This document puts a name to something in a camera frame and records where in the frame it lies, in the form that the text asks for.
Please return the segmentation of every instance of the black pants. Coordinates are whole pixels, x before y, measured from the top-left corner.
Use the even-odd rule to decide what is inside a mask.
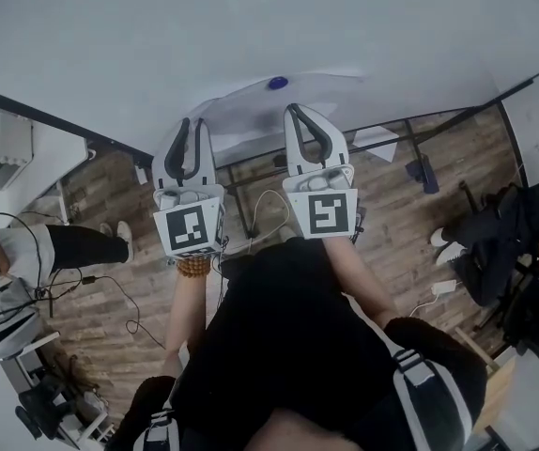
[[[78,225],[47,225],[54,248],[53,271],[128,260],[128,244]]]
[[[524,253],[528,231],[523,211],[517,203],[501,219],[493,208],[472,214],[457,225],[445,227],[443,237],[457,241],[468,249],[480,243],[486,263],[481,269],[475,257],[467,254],[454,262],[454,270],[472,299],[480,306],[493,303],[507,286],[517,259]]]

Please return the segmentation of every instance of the white machine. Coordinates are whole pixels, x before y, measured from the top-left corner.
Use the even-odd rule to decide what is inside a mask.
[[[301,124],[319,144],[307,150]],[[345,136],[324,116],[291,103],[285,110],[288,175],[282,183],[305,239],[352,236],[355,233],[357,189],[348,163]]]
[[[0,114],[0,191],[15,180],[33,157],[31,121]]]
[[[191,168],[185,169],[185,163]],[[192,124],[184,118],[176,125],[155,155],[152,172],[157,189],[153,198],[160,209],[153,217],[165,254],[189,258],[221,252],[225,190],[216,183],[203,119]]]
[[[0,360],[12,358],[42,330],[38,309],[21,279],[0,280]]]

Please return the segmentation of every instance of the white shoe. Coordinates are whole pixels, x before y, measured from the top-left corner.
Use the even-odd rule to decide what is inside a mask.
[[[99,225],[99,232],[100,234],[104,234],[107,237],[113,237],[113,229],[106,222],[103,222],[101,225]]]
[[[298,237],[297,233],[292,230],[292,227],[288,225],[283,225],[282,227],[280,227],[280,229],[278,230],[278,235],[280,236],[281,242],[286,242],[293,237]]]
[[[451,242],[440,252],[439,257],[437,258],[437,265],[442,266],[445,262],[456,260],[466,254],[467,251],[468,249],[459,242]]]
[[[443,245],[447,245],[449,243],[442,238],[443,229],[444,227],[439,227],[432,233],[432,236],[430,236],[430,243],[435,247],[442,247]]]
[[[128,244],[128,259],[124,263],[134,260],[134,246],[131,240],[131,229],[126,221],[119,221],[117,224],[117,236]]]

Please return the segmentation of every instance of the white power adapter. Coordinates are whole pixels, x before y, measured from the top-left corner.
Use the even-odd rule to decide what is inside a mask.
[[[450,281],[436,282],[431,287],[432,295],[439,296],[440,294],[448,294],[449,292],[453,292],[457,287],[457,284],[458,282],[455,281],[455,279],[452,279]]]

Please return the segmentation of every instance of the white cable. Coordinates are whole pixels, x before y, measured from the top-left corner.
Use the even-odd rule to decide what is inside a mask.
[[[253,247],[255,244],[258,244],[260,243],[261,241],[264,241],[265,239],[267,239],[268,237],[274,235],[276,232],[278,232],[283,226],[285,226],[287,223],[288,223],[288,220],[290,219],[290,208],[288,207],[288,204],[286,203],[285,199],[280,195],[278,194],[276,191],[274,191],[273,189],[267,189],[267,191],[264,191],[263,194],[261,194],[259,196],[259,198],[257,199],[257,203],[254,205],[254,213],[253,213],[253,224],[251,225],[251,229],[254,228],[254,224],[257,220],[257,209],[259,208],[259,203],[261,202],[261,199],[263,198],[263,196],[267,193],[273,193],[273,194],[276,194],[278,195],[278,197],[280,197],[280,200],[282,200],[282,202],[284,203],[285,205],[285,209],[286,209],[286,218],[284,219],[284,221],[278,225],[275,229],[273,229],[271,232],[267,233],[265,236],[263,237],[260,237],[258,239],[249,239],[249,242],[246,243],[246,244],[242,244],[242,245],[239,245],[237,247],[234,247],[232,249],[229,249],[229,252],[227,252],[227,249],[226,249],[226,252],[224,252],[227,256],[230,256],[232,254],[234,254],[237,250],[240,250],[242,249],[243,247],[249,247],[249,250],[248,250],[248,253],[251,252],[251,247]]]
[[[423,304],[420,304],[420,305],[416,305],[415,309],[413,309],[413,311],[411,311],[411,314],[409,314],[409,317],[411,318],[411,316],[413,316],[413,314],[418,310],[420,309],[420,307],[425,307],[427,305],[431,305],[431,304],[434,304],[437,299],[439,298],[440,294],[437,294],[437,297],[434,299],[434,301],[430,301],[430,303],[423,303]]]

